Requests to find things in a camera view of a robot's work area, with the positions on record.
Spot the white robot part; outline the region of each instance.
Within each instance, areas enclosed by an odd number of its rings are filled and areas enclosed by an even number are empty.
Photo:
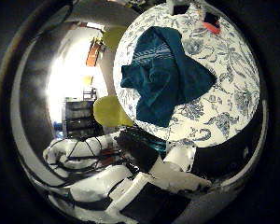
[[[54,139],[49,147],[44,150],[43,158],[56,174],[68,177],[68,172],[59,167],[57,162],[74,170],[89,167],[95,164],[97,160],[95,158],[85,158],[98,156],[102,149],[115,147],[117,145],[114,140],[116,136],[119,136],[119,133],[92,137],[86,139],[86,141]]]
[[[162,161],[159,156],[149,171],[152,176],[169,184],[168,190],[178,193],[180,190],[197,190],[198,188],[210,187],[209,180],[200,178],[191,173],[178,172],[170,168],[170,164]]]
[[[171,163],[170,166],[177,166],[183,172],[190,171],[196,153],[196,146],[176,144],[163,160],[165,163]]]
[[[105,198],[118,182],[132,176],[124,165],[110,166],[101,173],[76,182],[70,192],[78,202],[95,202]]]

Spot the blue cloth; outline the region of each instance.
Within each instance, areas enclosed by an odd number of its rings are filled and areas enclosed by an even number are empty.
[[[141,95],[137,119],[168,127],[176,105],[209,91],[216,77],[187,55],[181,34],[172,28],[150,27],[138,39],[130,65],[121,67],[122,88]]]

